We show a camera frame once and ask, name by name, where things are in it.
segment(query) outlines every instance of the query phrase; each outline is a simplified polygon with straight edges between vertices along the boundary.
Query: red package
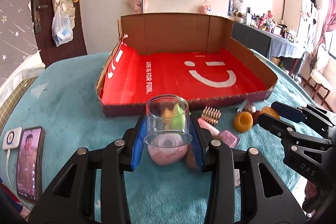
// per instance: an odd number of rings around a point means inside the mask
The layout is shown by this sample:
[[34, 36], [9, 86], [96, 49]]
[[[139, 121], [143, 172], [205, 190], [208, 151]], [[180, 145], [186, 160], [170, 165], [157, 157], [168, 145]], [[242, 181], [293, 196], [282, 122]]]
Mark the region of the red package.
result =
[[229, 51], [139, 55], [121, 44], [108, 66], [104, 105], [145, 103], [162, 94], [186, 100], [228, 97], [266, 87]]

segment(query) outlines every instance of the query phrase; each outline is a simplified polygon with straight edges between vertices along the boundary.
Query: gray wallpaper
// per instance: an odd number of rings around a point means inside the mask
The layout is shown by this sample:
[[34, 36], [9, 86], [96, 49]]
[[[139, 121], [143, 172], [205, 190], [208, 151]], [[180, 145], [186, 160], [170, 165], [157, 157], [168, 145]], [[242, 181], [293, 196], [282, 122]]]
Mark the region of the gray wallpaper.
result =
[[0, 86], [37, 52], [30, 0], [0, 0]]

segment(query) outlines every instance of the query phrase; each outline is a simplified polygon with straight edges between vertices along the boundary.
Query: wooden chair leg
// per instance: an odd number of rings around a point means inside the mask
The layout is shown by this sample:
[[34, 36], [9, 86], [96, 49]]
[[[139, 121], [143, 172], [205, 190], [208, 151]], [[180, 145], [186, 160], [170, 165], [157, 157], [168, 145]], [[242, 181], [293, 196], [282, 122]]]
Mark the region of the wooden chair leg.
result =
[[308, 80], [307, 80], [306, 83], [303, 85], [303, 87], [305, 87], [305, 86], [309, 83], [310, 79], [311, 79], [311, 76], [309, 76]]
[[329, 93], [330, 93], [330, 90], [328, 90], [326, 96], [323, 98], [321, 106], [323, 106], [323, 102], [326, 101], [326, 98], [328, 97]]
[[318, 85], [317, 85], [317, 89], [315, 90], [314, 95], [313, 95], [313, 97], [312, 97], [313, 100], [314, 100], [315, 95], [317, 94], [317, 92], [319, 92], [319, 89], [321, 88], [321, 86], [322, 86], [322, 84], [318, 84]]

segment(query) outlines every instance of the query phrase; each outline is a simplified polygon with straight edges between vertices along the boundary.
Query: bed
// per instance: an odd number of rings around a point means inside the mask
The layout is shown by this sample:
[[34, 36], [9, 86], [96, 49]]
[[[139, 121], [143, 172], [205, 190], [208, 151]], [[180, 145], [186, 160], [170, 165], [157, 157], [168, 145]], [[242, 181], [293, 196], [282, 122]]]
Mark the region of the bed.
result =
[[[272, 95], [256, 102], [261, 109], [273, 101], [292, 106], [314, 104], [310, 97], [289, 76], [262, 55], [254, 54], [278, 76]], [[45, 142], [42, 158], [42, 190], [44, 191], [61, 167], [80, 147], [100, 149], [121, 138], [135, 126], [138, 117], [106, 118], [95, 92], [97, 78], [108, 53], [59, 61], [49, 66], [33, 82], [10, 115], [3, 132], [21, 126], [42, 126]], [[221, 108], [222, 117], [216, 126], [237, 133], [232, 119], [237, 106]], [[317, 136], [304, 124], [296, 124], [298, 132]], [[300, 175], [285, 166], [280, 139], [259, 126], [240, 134], [238, 149], [254, 146], [271, 163], [289, 189], [293, 190]], [[9, 177], [15, 185], [17, 150], [9, 158]], [[9, 186], [6, 176], [6, 152], [0, 150], [0, 177]], [[145, 148], [135, 172], [125, 173], [125, 185], [132, 223], [203, 223], [210, 188], [210, 173], [189, 170], [184, 161], [166, 167], [155, 165]], [[240, 189], [236, 188], [235, 221], [240, 219]], [[100, 221], [100, 172], [95, 190], [95, 219]]]

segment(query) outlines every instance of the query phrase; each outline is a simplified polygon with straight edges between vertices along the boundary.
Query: white plastic bag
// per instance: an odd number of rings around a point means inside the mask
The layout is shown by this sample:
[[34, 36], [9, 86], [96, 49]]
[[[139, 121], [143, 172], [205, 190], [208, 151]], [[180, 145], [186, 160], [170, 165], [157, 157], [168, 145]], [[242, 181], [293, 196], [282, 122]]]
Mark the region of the white plastic bag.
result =
[[70, 19], [67, 15], [64, 15], [60, 6], [58, 6], [52, 20], [51, 31], [56, 47], [64, 43], [68, 43], [73, 39], [73, 31], [71, 28]]

